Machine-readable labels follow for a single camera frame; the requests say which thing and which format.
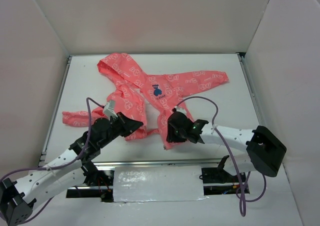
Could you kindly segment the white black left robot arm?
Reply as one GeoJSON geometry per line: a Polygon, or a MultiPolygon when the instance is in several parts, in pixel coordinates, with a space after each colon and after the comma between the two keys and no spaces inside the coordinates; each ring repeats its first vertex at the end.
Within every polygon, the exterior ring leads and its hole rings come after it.
{"type": "Polygon", "coordinates": [[[98,118],[53,161],[30,169],[27,176],[16,180],[6,175],[0,181],[0,216],[9,226],[24,224],[36,207],[68,188],[82,184],[96,186],[106,176],[92,160],[114,139],[128,137],[142,126],[143,122],[121,112],[111,119],[98,118]]]}

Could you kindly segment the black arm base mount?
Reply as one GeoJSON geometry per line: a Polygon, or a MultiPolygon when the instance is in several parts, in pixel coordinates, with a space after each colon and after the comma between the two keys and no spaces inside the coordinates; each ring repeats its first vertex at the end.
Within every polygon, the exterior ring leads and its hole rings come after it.
{"type": "Polygon", "coordinates": [[[234,183],[231,176],[217,167],[203,167],[198,178],[204,186],[227,186],[234,183]]]}

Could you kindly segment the pink bear print jacket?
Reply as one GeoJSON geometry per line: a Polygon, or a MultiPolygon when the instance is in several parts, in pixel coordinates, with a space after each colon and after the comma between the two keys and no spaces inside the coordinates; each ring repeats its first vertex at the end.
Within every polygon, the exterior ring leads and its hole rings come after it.
{"type": "Polygon", "coordinates": [[[186,110],[183,98],[208,91],[229,81],[226,72],[216,70],[147,74],[127,53],[112,53],[106,56],[98,62],[97,69],[114,83],[115,91],[106,99],[115,101],[115,111],[143,122],[143,126],[125,140],[140,140],[149,135],[159,134],[166,150],[174,146],[174,143],[167,142],[167,121],[172,109],[179,105],[186,110]],[[147,129],[147,103],[159,111],[156,129],[147,129]]]}

